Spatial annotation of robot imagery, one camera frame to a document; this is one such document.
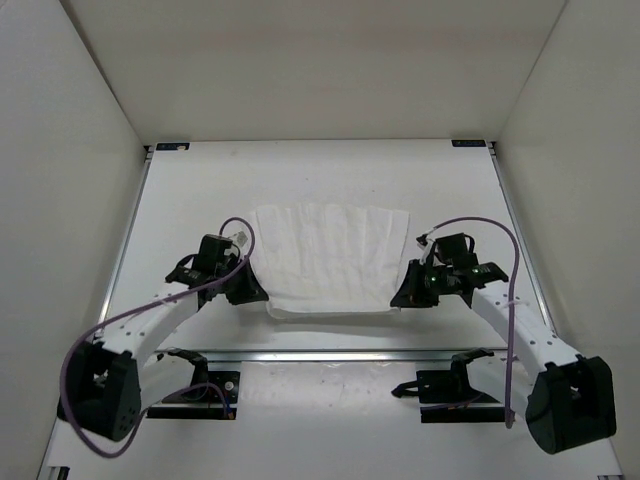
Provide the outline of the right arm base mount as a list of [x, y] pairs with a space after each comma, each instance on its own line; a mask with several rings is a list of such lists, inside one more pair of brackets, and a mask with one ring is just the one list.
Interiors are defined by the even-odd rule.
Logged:
[[468, 366], [496, 360], [494, 352], [477, 348], [455, 354], [448, 370], [419, 370], [416, 379], [397, 385], [395, 398], [417, 398], [422, 424], [503, 423], [505, 410], [491, 395], [474, 389]]

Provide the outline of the white pleated skirt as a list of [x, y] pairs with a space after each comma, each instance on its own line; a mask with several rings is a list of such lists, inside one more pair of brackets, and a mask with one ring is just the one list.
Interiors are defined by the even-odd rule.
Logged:
[[410, 215], [403, 210], [301, 203], [249, 215], [251, 267], [278, 320], [386, 314], [398, 289]]

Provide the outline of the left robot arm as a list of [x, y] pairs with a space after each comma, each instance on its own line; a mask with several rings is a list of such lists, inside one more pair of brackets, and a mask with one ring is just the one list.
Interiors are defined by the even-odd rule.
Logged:
[[166, 398], [205, 398], [215, 385], [196, 351], [159, 348], [218, 296], [231, 305], [265, 301], [249, 255], [254, 238], [207, 234], [179, 260], [151, 302], [88, 334], [72, 347], [60, 374], [59, 419], [112, 441], [135, 431], [146, 409]]

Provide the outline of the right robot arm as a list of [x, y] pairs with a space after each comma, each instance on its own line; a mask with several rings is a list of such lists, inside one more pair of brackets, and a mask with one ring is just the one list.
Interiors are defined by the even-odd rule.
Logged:
[[475, 348], [452, 356], [446, 374], [428, 384], [399, 384], [396, 398], [449, 395], [449, 409], [488, 396], [524, 419], [535, 443], [556, 454], [612, 437], [617, 431], [613, 376], [599, 356], [586, 357], [544, 325], [516, 297], [512, 277], [493, 262], [482, 263], [474, 239], [464, 233], [417, 239], [422, 250], [409, 262], [391, 304], [436, 307], [457, 296], [506, 342], [499, 356]]

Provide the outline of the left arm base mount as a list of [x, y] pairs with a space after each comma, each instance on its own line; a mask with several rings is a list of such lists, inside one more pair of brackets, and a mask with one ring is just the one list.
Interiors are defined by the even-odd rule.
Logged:
[[151, 406], [146, 413], [148, 418], [218, 421], [237, 418], [241, 380], [238, 369], [215, 366], [198, 352], [177, 348], [158, 353], [156, 360], [187, 362], [193, 372], [189, 390], [173, 393]]

